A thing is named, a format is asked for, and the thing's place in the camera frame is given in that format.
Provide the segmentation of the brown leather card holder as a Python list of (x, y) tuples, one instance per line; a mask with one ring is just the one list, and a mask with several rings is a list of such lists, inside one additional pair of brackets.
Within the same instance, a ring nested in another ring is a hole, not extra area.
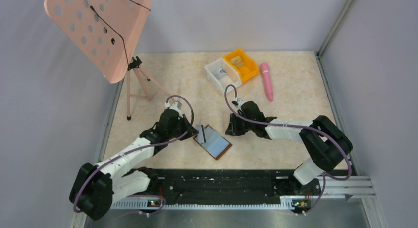
[(224, 138), (212, 126), (210, 127), (211, 127), (213, 134), (209, 142), (199, 144), (196, 141), (197, 136), (194, 136), (193, 140), (200, 147), (202, 147), (209, 155), (211, 155), (215, 160), (219, 160), (232, 147), (232, 143), (230, 143), (226, 138)]

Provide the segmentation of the grey striped credit card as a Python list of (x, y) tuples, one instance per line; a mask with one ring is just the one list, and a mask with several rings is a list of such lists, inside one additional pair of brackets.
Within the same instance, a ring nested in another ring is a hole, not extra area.
[(212, 130), (211, 130), (211, 127), (209, 125), (204, 126), (204, 125), (201, 125), (201, 124), (197, 124), (196, 129), (198, 131), (196, 141), (199, 144), (209, 142), (209, 140), (211, 139), (212, 134), (213, 134)]

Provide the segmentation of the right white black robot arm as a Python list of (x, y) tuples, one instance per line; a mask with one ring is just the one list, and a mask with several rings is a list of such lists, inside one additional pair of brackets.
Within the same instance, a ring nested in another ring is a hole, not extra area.
[(241, 98), (234, 98), (228, 107), (237, 110), (230, 114), (226, 135), (241, 136), (251, 131), (259, 138), (286, 139), (305, 146), (309, 158), (293, 173), (301, 185), (332, 171), (353, 150), (352, 142), (324, 115), (310, 122), (285, 121), (264, 116), (255, 102)]

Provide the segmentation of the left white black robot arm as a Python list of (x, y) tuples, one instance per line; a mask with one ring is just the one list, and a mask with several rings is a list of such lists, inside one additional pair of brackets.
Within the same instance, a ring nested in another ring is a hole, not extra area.
[(151, 183), (150, 175), (134, 170), (140, 162), (155, 156), (170, 143), (198, 134), (179, 110), (167, 108), (151, 128), (109, 159), (85, 163), (78, 171), (69, 195), (76, 213), (85, 213), (92, 220), (102, 218), (115, 202), (143, 192)]

